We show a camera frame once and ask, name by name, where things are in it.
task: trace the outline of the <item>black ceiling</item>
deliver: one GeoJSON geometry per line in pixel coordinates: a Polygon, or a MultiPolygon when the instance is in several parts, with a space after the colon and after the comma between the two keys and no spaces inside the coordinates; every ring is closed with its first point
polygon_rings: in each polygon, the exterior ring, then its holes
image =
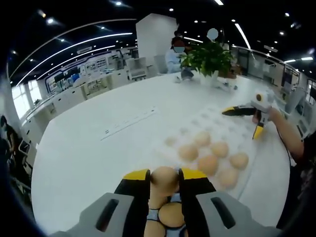
{"type": "MultiPolygon", "coordinates": [[[[117,48],[120,48],[126,44],[135,45],[135,24],[149,13],[176,18],[179,29],[182,32],[188,32],[187,37],[198,39],[197,35],[200,35],[201,40],[206,40],[206,34],[210,28],[223,29],[225,40],[246,47],[239,31],[231,22],[232,19],[235,19],[236,23],[242,27],[252,49],[268,53],[264,45],[273,46],[278,52],[270,54],[282,60],[304,56],[315,58],[315,53],[308,54],[311,49],[316,48],[312,2],[300,1],[293,4],[287,1],[272,0],[260,1],[260,3],[253,0],[221,1],[224,3],[223,6],[219,6],[214,0],[121,0],[122,5],[119,7],[115,6],[115,1],[109,0],[85,2],[55,0],[27,6],[17,5],[14,12],[16,17],[7,19],[10,23],[9,34],[14,36],[14,38],[10,38],[9,75],[13,84],[16,84],[29,70],[50,55],[72,44],[99,36],[133,33],[131,36],[99,39],[75,46],[43,63],[30,73],[25,81],[34,79],[35,75],[40,76],[49,70],[52,67],[51,63],[55,66],[72,58],[74,55],[72,56],[71,53],[84,46],[97,45],[96,48],[100,48],[115,44],[117,48]],[[41,17],[38,10],[42,10],[46,17],[41,17]],[[48,25],[46,20],[49,17],[53,17],[58,24],[48,25]],[[93,22],[130,18],[136,20],[90,25],[65,34],[60,38],[65,40],[63,42],[60,39],[54,39],[30,57],[33,61],[26,60],[13,73],[36,48],[63,32],[93,22]],[[284,31],[285,35],[281,36],[280,31],[284,31]]],[[[297,62],[292,65],[299,70],[305,70],[309,76],[316,78],[315,61],[297,62]]]]}

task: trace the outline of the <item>white flower pot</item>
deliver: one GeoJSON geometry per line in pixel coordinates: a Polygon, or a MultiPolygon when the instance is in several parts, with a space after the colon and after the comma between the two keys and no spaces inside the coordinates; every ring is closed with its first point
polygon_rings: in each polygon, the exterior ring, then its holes
{"type": "Polygon", "coordinates": [[[209,75],[204,76],[203,74],[200,73],[199,78],[200,78],[201,85],[212,87],[217,81],[217,77],[218,77],[218,71],[215,71],[212,76],[209,76],[209,75]]]}

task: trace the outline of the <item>green leaves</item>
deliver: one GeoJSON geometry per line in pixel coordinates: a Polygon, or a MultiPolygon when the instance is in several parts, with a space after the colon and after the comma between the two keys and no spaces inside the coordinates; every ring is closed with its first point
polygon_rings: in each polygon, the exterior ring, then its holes
{"type": "Polygon", "coordinates": [[[192,67],[204,76],[211,76],[215,71],[228,72],[232,55],[217,42],[207,42],[194,46],[188,55],[182,56],[182,67],[192,67]]]}

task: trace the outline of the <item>white table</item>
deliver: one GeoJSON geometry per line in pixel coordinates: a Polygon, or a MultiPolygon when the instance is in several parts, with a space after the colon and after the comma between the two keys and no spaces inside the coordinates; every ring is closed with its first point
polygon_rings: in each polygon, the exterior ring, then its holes
{"type": "MultiPolygon", "coordinates": [[[[82,210],[122,177],[150,163],[142,152],[157,136],[177,126],[209,103],[225,107],[249,102],[258,82],[238,77],[232,94],[201,86],[197,81],[173,82],[174,75],[129,84],[87,100],[52,120],[39,144],[32,176],[36,222],[45,233],[66,231],[82,210]],[[102,141],[101,132],[156,106],[154,116],[102,141]]],[[[281,216],[289,183],[289,161],[272,123],[240,201],[264,226],[281,216]]]]}

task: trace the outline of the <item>egg carton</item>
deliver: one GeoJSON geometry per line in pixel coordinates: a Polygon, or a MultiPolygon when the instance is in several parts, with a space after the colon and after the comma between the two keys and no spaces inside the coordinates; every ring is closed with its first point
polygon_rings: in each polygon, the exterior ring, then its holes
{"type": "MultiPolygon", "coordinates": [[[[169,197],[168,202],[178,202],[181,203],[181,198],[179,193],[175,193],[173,196],[169,197]]],[[[184,237],[184,231],[186,229],[186,225],[184,224],[181,227],[178,228],[170,228],[166,225],[164,225],[160,220],[159,220],[159,213],[160,209],[149,209],[149,213],[147,216],[147,220],[152,220],[152,221],[158,221],[161,223],[164,228],[166,229],[166,237],[184,237]]]]}
{"type": "Polygon", "coordinates": [[[158,159],[156,161],[152,160],[152,163],[165,163],[165,165],[174,168],[198,169],[198,159],[212,154],[210,147],[199,148],[199,156],[193,162],[183,161],[178,155],[178,149],[182,145],[193,144],[194,136],[199,132],[208,131],[211,136],[211,143],[223,141],[229,146],[227,157],[218,159],[217,172],[214,176],[208,176],[208,179],[216,190],[225,191],[232,197],[239,199],[250,176],[260,140],[252,139],[256,125],[252,123],[251,117],[224,116],[222,115],[223,109],[214,105],[207,106],[185,121],[185,123],[179,125],[173,132],[166,134],[165,137],[161,137],[157,142],[153,143],[147,155],[158,159]],[[172,146],[168,146],[165,143],[166,139],[170,137],[175,139],[175,143],[172,146]],[[225,189],[218,182],[218,174],[224,169],[232,168],[229,157],[238,152],[247,153],[249,157],[248,165],[243,171],[239,171],[235,187],[225,189]]]}

